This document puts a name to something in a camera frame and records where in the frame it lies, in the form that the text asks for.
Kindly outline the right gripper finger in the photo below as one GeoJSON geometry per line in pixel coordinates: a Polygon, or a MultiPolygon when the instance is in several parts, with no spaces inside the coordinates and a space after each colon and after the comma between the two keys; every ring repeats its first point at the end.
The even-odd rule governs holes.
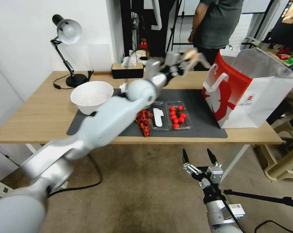
{"type": "Polygon", "coordinates": [[[211,150],[209,148],[207,148],[207,153],[208,153],[208,156],[209,156],[209,159],[211,161],[211,166],[209,166],[207,168],[208,171],[221,171],[222,168],[222,164],[219,163],[215,157],[215,155],[211,152],[211,150]]]}
{"type": "Polygon", "coordinates": [[[202,176],[202,171],[189,163],[189,158],[185,149],[182,150],[183,169],[190,175],[202,176]]]}

